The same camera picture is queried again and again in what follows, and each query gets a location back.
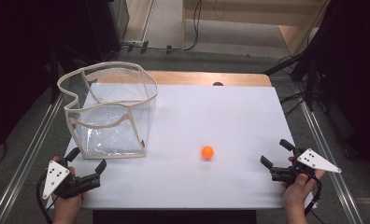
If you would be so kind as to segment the light wooden shelf unit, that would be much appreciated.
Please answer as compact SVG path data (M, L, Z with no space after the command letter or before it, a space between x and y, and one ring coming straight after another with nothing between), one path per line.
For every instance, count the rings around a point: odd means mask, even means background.
M277 25L291 56L302 51L331 0L202 0L201 20Z

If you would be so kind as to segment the person's right hand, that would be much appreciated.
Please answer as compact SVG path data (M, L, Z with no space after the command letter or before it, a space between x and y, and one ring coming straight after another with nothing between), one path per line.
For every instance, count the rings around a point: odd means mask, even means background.
M299 174L294 183L288 186L283 194L283 207L285 209L300 208L304 210L306 197L316 183L316 180L308 179L307 175Z

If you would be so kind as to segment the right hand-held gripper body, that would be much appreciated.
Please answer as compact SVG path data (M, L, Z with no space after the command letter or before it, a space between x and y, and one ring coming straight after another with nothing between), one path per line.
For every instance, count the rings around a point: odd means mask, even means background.
M311 148L295 148L292 152L294 159L291 166L287 168L270 167L270 174L273 181L293 183L299 174L304 174L312 178L316 170L338 174L342 172L339 167L324 159Z

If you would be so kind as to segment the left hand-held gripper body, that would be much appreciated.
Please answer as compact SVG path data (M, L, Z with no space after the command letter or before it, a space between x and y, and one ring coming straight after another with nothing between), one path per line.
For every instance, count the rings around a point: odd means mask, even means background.
M99 187L100 175L98 173L83 177L75 176L59 162L50 161L42 197L47 200L51 194L55 194L63 199L68 199Z

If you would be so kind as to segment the orange ball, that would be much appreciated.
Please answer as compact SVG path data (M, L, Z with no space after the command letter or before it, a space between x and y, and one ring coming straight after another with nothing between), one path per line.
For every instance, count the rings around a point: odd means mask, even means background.
M206 160L209 160L214 155L214 149L211 146L205 146L201 150L202 157Z

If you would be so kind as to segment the metal floor rail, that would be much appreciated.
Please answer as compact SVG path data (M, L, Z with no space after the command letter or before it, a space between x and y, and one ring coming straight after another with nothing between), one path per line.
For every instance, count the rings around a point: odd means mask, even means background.
M329 162L336 164L331 149L316 119L315 113L310 112L305 103L302 103L302 110L317 144L318 152ZM333 182L334 189L337 193L339 202L342 205L349 224L364 224L361 214L356 206L355 200L350 193L349 187L343 176L340 173L330 172L329 177Z
M13 176L9 179L8 184L3 188L0 197L0 224L5 224L8 214L13 204L16 202L22 186L30 173L36 156L41 149L43 141L49 132L50 126L61 106L63 96L59 94L51 103L48 104L44 111L43 118L37 123L37 128L33 138L26 150L21 154L21 161L15 169Z

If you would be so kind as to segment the person's left hand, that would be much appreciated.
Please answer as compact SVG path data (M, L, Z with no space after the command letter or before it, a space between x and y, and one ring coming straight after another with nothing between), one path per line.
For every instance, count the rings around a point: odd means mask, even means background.
M78 214L82 206L85 194L63 199L57 195L52 195L54 203L54 218L78 219Z

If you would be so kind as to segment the dark curtain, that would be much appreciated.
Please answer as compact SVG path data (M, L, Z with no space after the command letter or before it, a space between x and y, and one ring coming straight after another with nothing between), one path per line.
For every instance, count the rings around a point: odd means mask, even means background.
M328 113L345 149L370 161L370 0L331 0L320 32Z
M0 0L0 146L58 76L46 68L103 61L121 44L114 0Z

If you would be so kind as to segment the dark panel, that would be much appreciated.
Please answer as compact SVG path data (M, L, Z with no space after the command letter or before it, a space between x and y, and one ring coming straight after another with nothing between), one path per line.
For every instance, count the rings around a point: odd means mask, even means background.
M256 212L236 210L94 210L93 224L257 224Z

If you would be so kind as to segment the wooden table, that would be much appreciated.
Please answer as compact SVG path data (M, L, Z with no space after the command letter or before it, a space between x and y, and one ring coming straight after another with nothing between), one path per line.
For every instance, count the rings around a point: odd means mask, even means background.
M154 81L159 85L271 87L265 74L149 71L148 75L115 75L97 79L98 83L153 84Z

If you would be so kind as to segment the black stand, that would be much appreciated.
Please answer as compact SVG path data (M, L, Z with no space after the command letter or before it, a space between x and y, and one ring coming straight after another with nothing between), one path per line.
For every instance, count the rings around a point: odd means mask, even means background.
M314 90L314 82L315 77L317 74L317 63L315 57L313 56L313 50L310 48L304 49L302 52L296 54L295 56L291 56L288 60L279 63L276 66L273 66L263 73L267 76L271 76L282 70L290 65L295 63L295 68L292 70L290 77L291 80L294 82L300 82L304 76L306 76L306 95L305 95L305 103L307 108L312 111L312 97L313 97L313 90Z

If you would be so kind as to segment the clear bag with beige trim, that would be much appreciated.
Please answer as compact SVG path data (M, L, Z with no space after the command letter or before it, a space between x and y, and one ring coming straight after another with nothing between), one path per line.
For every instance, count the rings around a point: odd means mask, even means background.
M83 158L146 155L158 87L140 65L90 65L60 77L57 86L68 130Z

